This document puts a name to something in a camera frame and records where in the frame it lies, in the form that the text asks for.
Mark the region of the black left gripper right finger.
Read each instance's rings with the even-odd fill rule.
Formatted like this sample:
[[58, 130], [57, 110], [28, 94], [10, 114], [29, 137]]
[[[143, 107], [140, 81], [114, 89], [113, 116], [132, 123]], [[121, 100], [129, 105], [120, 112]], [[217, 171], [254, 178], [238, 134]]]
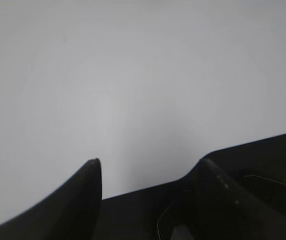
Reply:
[[210, 159], [196, 165], [198, 240], [286, 240], [286, 184], [255, 174], [237, 181]]

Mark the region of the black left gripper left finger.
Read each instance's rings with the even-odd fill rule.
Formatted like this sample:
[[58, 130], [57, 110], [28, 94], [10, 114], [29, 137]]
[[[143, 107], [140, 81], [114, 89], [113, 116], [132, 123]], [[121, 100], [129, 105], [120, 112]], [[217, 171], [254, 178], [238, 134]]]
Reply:
[[57, 190], [0, 224], [0, 240], [88, 240], [101, 206], [101, 164], [88, 160]]

